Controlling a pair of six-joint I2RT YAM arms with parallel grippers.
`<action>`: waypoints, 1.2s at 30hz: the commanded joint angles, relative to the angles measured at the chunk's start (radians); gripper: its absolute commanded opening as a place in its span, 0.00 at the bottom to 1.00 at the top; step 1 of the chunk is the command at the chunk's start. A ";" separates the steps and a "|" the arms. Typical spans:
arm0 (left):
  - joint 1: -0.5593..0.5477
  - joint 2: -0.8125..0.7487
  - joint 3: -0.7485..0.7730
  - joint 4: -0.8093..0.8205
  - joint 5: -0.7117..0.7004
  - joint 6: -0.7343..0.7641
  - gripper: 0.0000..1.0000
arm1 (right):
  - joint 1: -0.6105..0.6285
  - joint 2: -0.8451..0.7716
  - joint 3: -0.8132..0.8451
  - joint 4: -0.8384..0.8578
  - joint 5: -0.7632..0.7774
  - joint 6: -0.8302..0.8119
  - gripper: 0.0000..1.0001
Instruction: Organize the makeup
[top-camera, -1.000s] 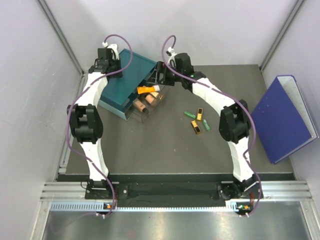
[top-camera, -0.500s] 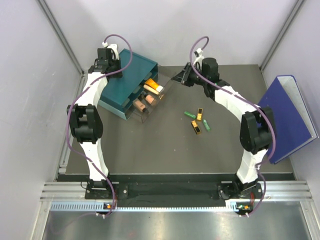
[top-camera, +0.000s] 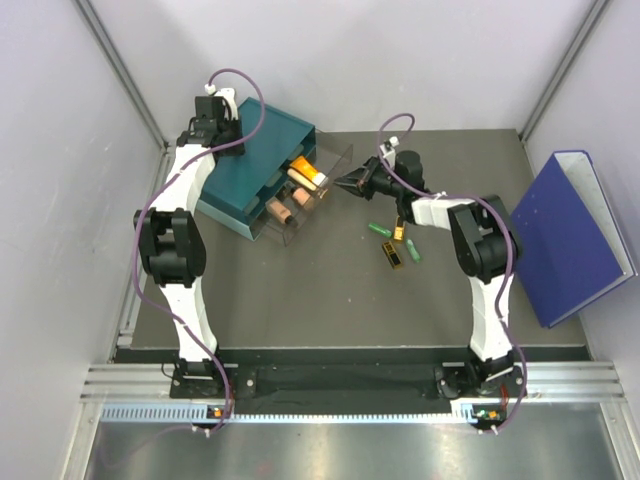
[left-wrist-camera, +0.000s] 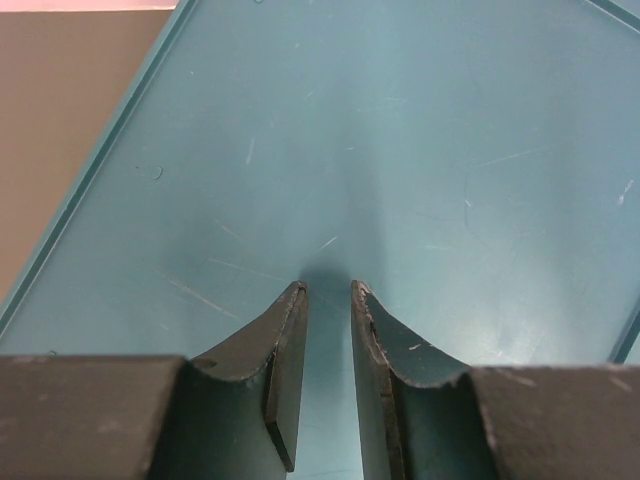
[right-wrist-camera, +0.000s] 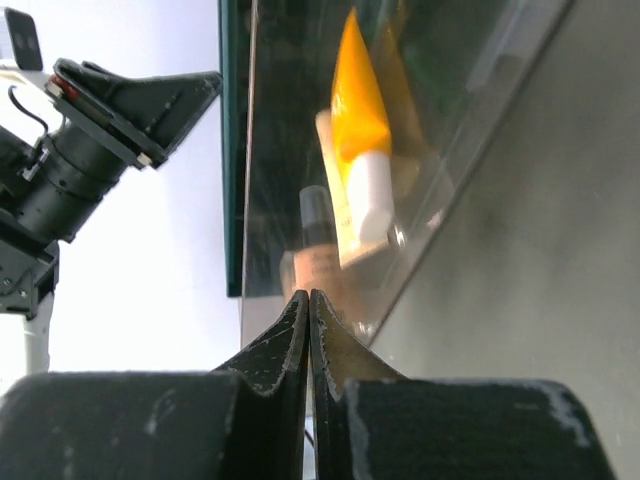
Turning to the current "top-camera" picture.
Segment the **green lipstick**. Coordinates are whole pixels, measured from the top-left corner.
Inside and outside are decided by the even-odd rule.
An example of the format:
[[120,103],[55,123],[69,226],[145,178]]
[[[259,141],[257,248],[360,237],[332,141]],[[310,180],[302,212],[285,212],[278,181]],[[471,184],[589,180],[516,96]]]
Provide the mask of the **green lipstick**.
[[411,239],[406,239],[405,240],[405,246],[406,246],[406,248],[407,248],[412,260],[415,263],[419,263],[421,261],[421,255],[418,252],[418,250],[417,250],[417,248],[415,246],[415,243]]
[[383,236],[384,238],[390,239],[392,237],[392,232],[389,229],[384,228],[381,225],[378,225],[376,223],[370,222],[368,224],[368,228],[371,231]]

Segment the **small foundation bottle dropper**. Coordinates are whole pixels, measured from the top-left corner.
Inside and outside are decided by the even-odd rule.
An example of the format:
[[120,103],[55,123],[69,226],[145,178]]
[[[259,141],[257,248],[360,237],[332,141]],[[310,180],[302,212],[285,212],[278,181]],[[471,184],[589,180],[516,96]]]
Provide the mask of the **small foundation bottle dropper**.
[[313,205],[313,196],[304,187],[286,183],[284,185],[284,191],[302,208],[308,209]]

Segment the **orange cream tube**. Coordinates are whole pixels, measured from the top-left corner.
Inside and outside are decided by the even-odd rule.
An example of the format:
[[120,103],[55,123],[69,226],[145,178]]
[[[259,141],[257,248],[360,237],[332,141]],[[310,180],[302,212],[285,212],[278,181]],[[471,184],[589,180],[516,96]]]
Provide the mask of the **orange cream tube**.
[[317,170],[303,155],[293,160],[290,166],[316,187],[322,187],[327,182],[327,176]]

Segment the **teal drawer organizer box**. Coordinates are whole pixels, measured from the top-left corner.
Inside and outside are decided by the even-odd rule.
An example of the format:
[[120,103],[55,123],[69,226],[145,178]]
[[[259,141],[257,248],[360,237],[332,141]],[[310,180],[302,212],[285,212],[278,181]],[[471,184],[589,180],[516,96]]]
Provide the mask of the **teal drawer organizer box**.
[[288,180],[296,155],[312,155],[315,126],[272,106],[257,134],[240,156],[215,156],[216,166],[204,183],[196,209],[254,241],[269,220],[266,202]]

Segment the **clear drawer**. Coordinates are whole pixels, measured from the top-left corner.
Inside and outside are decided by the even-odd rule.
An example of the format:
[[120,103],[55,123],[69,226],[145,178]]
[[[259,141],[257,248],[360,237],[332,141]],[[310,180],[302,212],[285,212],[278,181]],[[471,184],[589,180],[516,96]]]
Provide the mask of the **clear drawer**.
[[[323,175],[317,185],[292,167],[299,157]],[[346,172],[352,157],[351,143],[320,130],[295,145],[259,194],[252,212],[257,235],[288,245],[326,199],[333,182]]]

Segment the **foundation bottle black cap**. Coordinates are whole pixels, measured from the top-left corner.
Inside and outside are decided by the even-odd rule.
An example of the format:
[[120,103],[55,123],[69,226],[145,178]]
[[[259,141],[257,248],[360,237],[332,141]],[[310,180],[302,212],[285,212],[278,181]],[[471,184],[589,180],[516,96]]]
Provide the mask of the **foundation bottle black cap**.
[[283,224],[285,226],[297,225],[297,220],[291,210],[277,198],[271,198],[270,200],[268,200],[266,202],[266,208],[269,214],[280,224]]

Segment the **gold black lipstick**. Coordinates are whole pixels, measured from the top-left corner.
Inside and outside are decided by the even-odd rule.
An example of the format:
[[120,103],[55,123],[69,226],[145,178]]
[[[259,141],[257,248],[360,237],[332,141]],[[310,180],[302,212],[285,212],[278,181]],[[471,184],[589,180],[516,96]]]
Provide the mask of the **gold black lipstick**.
[[382,243],[382,250],[392,269],[396,270],[403,266],[403,261],[395,245],[391,241]]

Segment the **beige concealer tube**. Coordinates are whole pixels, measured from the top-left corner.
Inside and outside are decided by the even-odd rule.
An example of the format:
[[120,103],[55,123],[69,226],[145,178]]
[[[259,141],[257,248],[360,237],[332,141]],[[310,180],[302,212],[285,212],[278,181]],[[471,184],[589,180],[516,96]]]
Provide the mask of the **beige concealer tube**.
[[306,188],[311,192],[314,192],[318,189],[317,185],[315,185],[312,181],[308,180],[304,175],[302,175],[300,172],[296,171],[293,168],[289,168],[287,170],[287,175],[292,180],[294,180],[295,182],[297,182],[298,184],[300,184],[301,186],[303,186],[304,188]]

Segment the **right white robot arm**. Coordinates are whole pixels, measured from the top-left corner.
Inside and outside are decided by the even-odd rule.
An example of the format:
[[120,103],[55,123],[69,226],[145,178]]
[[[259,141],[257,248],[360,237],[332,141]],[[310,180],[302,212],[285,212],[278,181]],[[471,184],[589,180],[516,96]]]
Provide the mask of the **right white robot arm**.
[[515,371],[520,353],[508,328],[508,300],[522,242],[502,200],[491,195],[453,195],[427,188],[420,155],[400,150],[396,137],[377,139],[378,150],[334,185],[366,200],[394,199],[397,225],[434,227],[450,232],[458,265],[472,292],[470,358],[459,379],[445,372],[437,380],[442,396],[457,398],[467,389],[487,396]]

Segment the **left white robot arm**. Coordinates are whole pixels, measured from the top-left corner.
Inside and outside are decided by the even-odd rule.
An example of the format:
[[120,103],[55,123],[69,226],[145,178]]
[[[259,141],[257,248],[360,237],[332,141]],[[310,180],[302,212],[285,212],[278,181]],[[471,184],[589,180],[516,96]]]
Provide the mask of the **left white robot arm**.
[[203,298],[207,252],[195,213],[248,240],[270,230],[288,242],[342,162],[321,154],[313,124],[254,98],[237,103],[234,95],[222,89],[195,98],[167,187],[133,218],[137,259],[160,288],[179,337],[173,398],[230,394]]

